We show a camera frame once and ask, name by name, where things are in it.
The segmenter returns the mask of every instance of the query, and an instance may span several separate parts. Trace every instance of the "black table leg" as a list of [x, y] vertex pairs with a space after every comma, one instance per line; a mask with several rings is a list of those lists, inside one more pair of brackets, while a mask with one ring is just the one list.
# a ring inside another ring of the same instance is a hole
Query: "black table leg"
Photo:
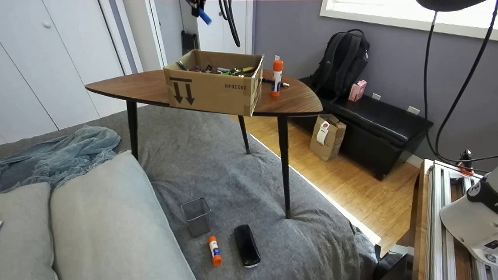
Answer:
[[289, 135], [287, 131], [287, 117], [277, 117], [278, 143], [282, 158], [283, 195], [285, 197], [285, 217], [290, 219], [290, 191], [289, 191]]
[[131, 143], [131, 154], [138, 160], [138, 122], [136, 118], [136, 102], [126, 101], [128, 111], [129, 139]]
[[244, 116], [239, 116], [239, 124], [241, 124], [242, 137], [244, 138], [244, 145], [246, 145], [246, 153], [250, 154], [248, 133], [246, 131], [246, 123], [244, 122]]

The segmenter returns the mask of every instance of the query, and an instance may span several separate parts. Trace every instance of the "gray bedsheet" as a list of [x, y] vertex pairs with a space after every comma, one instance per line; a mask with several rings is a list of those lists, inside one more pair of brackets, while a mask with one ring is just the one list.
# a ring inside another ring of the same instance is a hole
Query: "gray bedsheet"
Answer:
[[[125, 112], [88, 124], [115, 130], [122, 137], [115, 150], [129, 149]], [[79, 127], [0, 145], [0, 158]], [[240, 127], [230, 117], [141, 107], [138, 142], [139, 162], [197, 279], [372, 277], [373, 245], [293, 170], [293, 218], [285, 219], [279, 158], [251, 137], [251, 154], [246, 155]], [[211, 232], [191, 238], [180, 205], [197, 197], [204, 197], [211, 207]], [[261, 255], [261, 263], [253, 269], [245, 269], [238, 255], [233, 231], [241, 224], [250, 225]], [[219, 243], [223, 259], [219, 267], [211, 264], [210, 235]]]

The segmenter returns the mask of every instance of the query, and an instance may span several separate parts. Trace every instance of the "arrow symbol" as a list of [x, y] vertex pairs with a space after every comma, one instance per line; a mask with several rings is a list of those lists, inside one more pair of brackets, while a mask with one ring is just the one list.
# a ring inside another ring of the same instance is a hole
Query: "arrow symbol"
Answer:
[[174, 82], [173, 85], [175, 86], [175, 99], [176, 101], [178, 101], [178, 103], [182, 103], [183, 97], [181, 97], [180, 95], [180, 89], [178, 88], [178, 83]]
[[192, 92], [190, 91], [190, 84], [185, 85], [187, 87], [187, 101], [190, 105], [194, 103], [195, 98], [192, 98]]

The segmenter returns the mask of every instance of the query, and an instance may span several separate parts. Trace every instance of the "wooden floor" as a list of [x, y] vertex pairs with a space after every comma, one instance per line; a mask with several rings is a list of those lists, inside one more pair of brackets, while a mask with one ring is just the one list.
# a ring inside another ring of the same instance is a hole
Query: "wooden floor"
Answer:
[[[276, 118], [245, 118], [251, 133], [280, 155]], [[347, 158], [323, 162], [310, 150], [311, 136], [289, 122], [289, 164], [382, 238], [384, 254], [409, 228], [419, 169], [404, 163], [384, 181]]]

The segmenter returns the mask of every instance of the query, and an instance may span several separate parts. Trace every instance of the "pillow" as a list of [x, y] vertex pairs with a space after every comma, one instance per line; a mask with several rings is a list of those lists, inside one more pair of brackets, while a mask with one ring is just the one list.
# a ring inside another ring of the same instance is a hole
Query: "pillow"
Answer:
[[62, 280], [195, 279], [130, 151], [56, 189], [50, 210]]
[[0, 279], [57, 279], [52, 270], [49, 197], [47, 183], [0, 193]]

